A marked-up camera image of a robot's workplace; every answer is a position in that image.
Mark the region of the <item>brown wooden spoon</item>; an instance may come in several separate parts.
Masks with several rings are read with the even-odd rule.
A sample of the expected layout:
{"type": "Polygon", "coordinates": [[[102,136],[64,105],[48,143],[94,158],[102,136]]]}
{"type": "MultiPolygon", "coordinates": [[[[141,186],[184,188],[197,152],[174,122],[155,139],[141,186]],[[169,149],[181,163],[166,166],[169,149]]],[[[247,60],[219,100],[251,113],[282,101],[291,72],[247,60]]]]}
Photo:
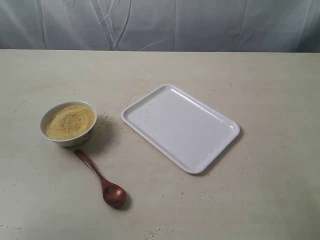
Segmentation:
{"type": "Polygon", "coordinates": [[[127,193],[119,185],[105,179],[92,160],[80,149],[74,151],[75,155],[82,160],[97,176],[101,184],[104,201],[111,207],[119,207],[126,202],[127,193]]]}

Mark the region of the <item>white rectangular plastic tray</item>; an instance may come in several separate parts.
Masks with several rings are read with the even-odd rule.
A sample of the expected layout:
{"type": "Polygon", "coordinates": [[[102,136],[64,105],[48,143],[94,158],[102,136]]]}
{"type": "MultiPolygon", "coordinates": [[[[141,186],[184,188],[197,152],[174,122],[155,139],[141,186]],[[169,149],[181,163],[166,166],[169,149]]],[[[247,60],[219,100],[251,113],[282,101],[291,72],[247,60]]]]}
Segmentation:
{"type": "Polygon", "coordinates": [[[188,174],[202,173],[240,134],[240,126],[172,84],[121,113],[122,120],[188,174]]]}

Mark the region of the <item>white ceramic bowl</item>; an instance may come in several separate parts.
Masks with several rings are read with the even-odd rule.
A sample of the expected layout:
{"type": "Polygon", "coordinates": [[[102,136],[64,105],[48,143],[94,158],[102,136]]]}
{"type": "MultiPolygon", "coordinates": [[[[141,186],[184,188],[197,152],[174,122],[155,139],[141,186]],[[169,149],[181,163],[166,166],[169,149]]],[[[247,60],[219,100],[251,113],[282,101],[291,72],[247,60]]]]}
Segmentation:
{"type": "Polygon", "coordinates": [[[44,114],[44,116],[42,117],[42,119],[40,121],[40,132],[45,139],[47,139],[51,142],[54,142],[60,146],[74,147],[74,146],[77,146],[77,145],[85,142],[91,136],[96,122],[97,122],[97,111],[93,108],[92,105],[90,105],[89,103],[84,102],[84,101],[67,101],[67,102],[63,102],[61,104],[58,104],[58,105],[52,107],[44,114]],[[79,136],[71,138],[71,139],[55,140],[55,139],[48,137],[45,133],[45,128],[46,128],[46,125],[48,124],[50,118],[57,111],[65,108],[67,106],[70,106],[70,105],[82,105],[82,106],[86,106],[86,107],[90,108],[95,113],[95,120],[94,120],[93,126],[89,130],[84,132],[82,135],[79,135],[79,136]]]}

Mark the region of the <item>grey wrinkled backdrop curtain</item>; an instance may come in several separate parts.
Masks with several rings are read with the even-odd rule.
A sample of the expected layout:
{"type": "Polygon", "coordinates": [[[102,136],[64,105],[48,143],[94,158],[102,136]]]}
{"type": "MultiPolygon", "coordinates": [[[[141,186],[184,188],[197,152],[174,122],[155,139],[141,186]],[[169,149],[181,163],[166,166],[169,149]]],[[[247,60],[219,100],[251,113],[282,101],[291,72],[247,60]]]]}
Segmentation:
{"type": "Polygon", "coordinates": [[[3,0],[3,49],[320,50],[317,0],[3,0]]]}

